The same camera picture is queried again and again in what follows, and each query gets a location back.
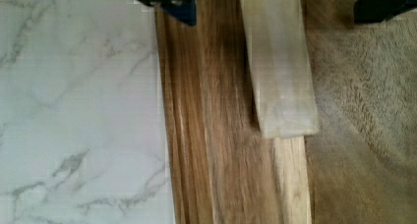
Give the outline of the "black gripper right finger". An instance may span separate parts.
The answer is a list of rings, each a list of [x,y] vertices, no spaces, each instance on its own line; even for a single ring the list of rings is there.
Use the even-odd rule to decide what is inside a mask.
[[[375,24],[389,21],[417,7],[417,0],[357,0],[353,7],[354,23]]]

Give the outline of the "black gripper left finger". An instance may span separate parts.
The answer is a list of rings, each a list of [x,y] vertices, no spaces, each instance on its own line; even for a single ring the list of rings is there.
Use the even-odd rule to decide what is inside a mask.
[[[159,6],[176,21],[194,27],[197,24],[196,0],[136,0],[147,7]]]

